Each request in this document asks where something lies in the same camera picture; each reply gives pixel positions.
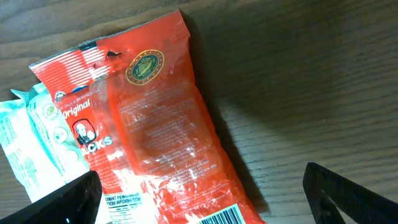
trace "barcode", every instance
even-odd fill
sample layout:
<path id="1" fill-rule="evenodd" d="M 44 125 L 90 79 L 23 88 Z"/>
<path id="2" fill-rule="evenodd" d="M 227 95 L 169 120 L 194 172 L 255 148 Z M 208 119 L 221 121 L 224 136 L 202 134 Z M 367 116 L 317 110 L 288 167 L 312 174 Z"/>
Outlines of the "barcode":
<path id="1" fill-rule="evenodd" d="M 246 224 L 242 217 L 242 213 L 239 210 L 237 204 L 229 206 L 228 208 L 224 208 L 219 212 L 216 212 L 202 221 L 198 222 L 198 224 Z"/>

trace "black plastic object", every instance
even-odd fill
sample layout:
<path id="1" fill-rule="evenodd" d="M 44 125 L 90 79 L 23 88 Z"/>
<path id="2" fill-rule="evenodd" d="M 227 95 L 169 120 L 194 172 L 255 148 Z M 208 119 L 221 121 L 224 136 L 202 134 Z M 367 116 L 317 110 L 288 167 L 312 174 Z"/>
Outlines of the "black plastic object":
<path id="1" fill-rule="evenodd" d="M 89 50 L 89 49 L 92 49 L 92 48 L 95 48 L 95 47 L 97 47 L 97 42 L 92 41 L 92 42 L 85 42 L 85 43 L 81 44 L 79 46 L 79 49 L 81 51 L 85 51 L 85 50 Z"/>
<path id="2" fill-rule="evenodd" d="M 3 218 L 0 224 L 92 224 L 97 216 L 101 194 L 98 174 L 89 171 L 32 205 Z"/>
<path id="3" fill-rule="evenodd" d="M 398 204 L 310 162 L 303 186 L 317 224 L 345 223 L 337 207 L 357 223 L 398 223 Z"/>

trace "white packaging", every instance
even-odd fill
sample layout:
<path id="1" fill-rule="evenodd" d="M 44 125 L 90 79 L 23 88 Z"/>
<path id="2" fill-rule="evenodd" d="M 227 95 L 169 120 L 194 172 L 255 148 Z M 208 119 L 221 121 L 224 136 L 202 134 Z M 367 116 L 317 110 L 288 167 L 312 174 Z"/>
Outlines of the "white packaging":
<path id="1" fill-rule="evenodd" d="M 0 102 L 0 144 L 33 202 L 89 171 L 68 124 L 42 83 Z M 104 196 L 96 223 L 109 223 Z"/>

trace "brand logo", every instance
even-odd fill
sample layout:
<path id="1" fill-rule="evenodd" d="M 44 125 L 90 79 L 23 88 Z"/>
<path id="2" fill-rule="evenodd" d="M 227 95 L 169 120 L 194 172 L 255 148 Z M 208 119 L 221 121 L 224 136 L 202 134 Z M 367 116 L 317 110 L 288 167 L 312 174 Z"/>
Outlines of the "brand logo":
<path id="1" fill-rule="evenodd" d="M 54 102 L 59 102 L 66 94 L 63 91 L 58 91 L 54 95 Z"/>
<path id="2" fill-rule="evenodd" d="M 141 52 L 126 70 L 126 78 L 136 85 L 145 85 L 154 79 L 162 70 L 164 55 L 159 50 Z"/>
<path id="3" fill-rule="evenodd" d="M 93 153 L 113 143 L 111 136 L 98 139 L 94 126 L 88 119 L 80 119 L 72 126 L 76 141 L 82 146 L 80 151 L 83 155 Z"/>

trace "wooden table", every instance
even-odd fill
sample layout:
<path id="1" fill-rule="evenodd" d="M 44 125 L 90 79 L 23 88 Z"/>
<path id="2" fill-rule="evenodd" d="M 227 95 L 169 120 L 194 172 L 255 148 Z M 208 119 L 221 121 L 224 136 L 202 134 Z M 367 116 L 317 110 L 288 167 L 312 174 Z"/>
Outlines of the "wooden table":
<path id="1" fill-rule="evenodd" d="M 0 0 L 0 100 L 28 65 L 181 9 L 197 85 L 247 194 L 269 223 L 313 223 L 317 162 L 398 201 L 398 3 Z M 0 218 L 30 203 L 0 153 Z"/>

